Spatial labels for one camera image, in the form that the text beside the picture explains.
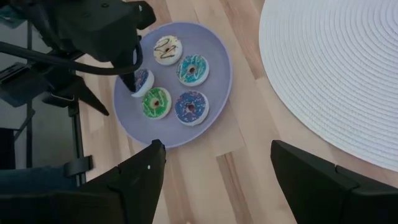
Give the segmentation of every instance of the green frosted donut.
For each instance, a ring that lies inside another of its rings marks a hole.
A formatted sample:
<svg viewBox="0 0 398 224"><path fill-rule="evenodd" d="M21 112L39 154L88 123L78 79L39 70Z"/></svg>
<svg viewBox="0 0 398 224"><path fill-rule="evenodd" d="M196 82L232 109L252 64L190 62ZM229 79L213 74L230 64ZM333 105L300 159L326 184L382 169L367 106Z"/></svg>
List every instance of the green frosted donut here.
<svg viewBox="0 0 398 224"><path fill-rule="evenodd" d="M172 107L170 93L161 87L149 90L142 99L144 115L150 119L162 119Z"/></svg>

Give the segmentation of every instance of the wooden table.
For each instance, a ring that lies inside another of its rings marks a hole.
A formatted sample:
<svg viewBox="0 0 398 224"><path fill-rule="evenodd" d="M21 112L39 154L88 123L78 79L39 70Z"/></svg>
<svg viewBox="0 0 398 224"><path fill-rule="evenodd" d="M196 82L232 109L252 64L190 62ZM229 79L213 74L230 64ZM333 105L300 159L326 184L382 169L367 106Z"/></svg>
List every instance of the wooden table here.
<svg viewBox="0 0 398 224"><path fill-rule="evenodd" d="M264 0L147 0L157 22L199 22L215 31L233 61L234 81L220 118L198 139L167 152L163 190L154 223L295 223L270 160L273 139L304 149L362 175L398 187L398 174L328 144L307 129L278 99L262 66L258 29ZM83 62L110 67L89 56ZM105 117L80 103L85 155L106 172L142 149L119 126L113 111L116 77L84 75L106 105Z"/></svg>

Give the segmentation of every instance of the frosted donut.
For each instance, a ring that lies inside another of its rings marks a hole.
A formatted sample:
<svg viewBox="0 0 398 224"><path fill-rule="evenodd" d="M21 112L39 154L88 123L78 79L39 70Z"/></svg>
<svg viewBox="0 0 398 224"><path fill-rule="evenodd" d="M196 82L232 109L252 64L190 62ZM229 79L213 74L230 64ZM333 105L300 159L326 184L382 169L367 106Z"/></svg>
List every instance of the frosted donut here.
<svg viewBox="0 0 398 224"><path fill-rule="evenodd" d="M203 56L189 55L178 65L177 76L182 84L197 86L207 79L209 71L209 63Z"/></svg>
<svg viewBox="0 0 398 224"><path fill-rule="evenodd" d="M131 96L143 97L154 86L155 76L149 69L140 69L135 72L134 81L136 92Z"/></svg>
<svg viewBox="0 0 398 224"><path fill-rule="evenodd" d="M172 97L165 88L153 88L142 99L144 115L150 119L162 119L172 107Z"/></svg>
<svg viewBox="0 0 398 224"><path fill-rule="evenodd" d="M205 120L209 113L209 107L209 102L204 94L198 91L187 91L176 100L174 109L181 123L195 126Z"/></svg>
<svg viewBox="0 0 398 224"><path fill-rule="evenodd" d="M160 38L154 47L154 56L161 65L172 65L182 55L181 41L172 35Z"/></svg>

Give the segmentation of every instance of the lavender plate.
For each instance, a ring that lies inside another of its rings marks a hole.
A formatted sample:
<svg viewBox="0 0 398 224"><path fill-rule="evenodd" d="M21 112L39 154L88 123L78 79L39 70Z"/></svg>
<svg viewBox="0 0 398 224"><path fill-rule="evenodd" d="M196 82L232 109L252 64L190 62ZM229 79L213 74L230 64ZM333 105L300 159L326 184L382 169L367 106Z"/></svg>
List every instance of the lavender plate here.
<svg viewBox="0 0 398 224"><path fill-rule="evenodd" d="M183 45L183 55L200 54L209 65L207 80L199 86L187 87L177 78L179 61L170 66L160 65L155 61L153 48L165 35L178 37ZM160 139L166 148L181 146L194 140L210 127L224 108L232 85L232 64L222 41L209 29L189 22L174 22L148 33L141 40L144 61L141 68L152 70L155 75L154 87L166 88L172 96L172 109L160 120L151 120L142 113L142 98L133 98L120 78L114 88L114 109L121 126L133 139L149 145L153 139ZM175 100L183 92L197 90L208 98L210 111L207 118L194 127L180 123L175 115Z"/></svg>

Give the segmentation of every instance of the white placemat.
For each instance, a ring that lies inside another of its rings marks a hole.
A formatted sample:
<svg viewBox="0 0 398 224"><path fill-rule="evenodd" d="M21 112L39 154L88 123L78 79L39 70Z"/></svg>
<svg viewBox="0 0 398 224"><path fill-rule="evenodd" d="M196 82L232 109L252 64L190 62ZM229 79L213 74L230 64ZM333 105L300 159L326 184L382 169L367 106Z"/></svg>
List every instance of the white placemat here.
<svg viewBox="0 0 398 224"><path fill-rule="evenodd" d="M398 171L398 1L266 0L259 40L272 87L303 124Z"/></svg>

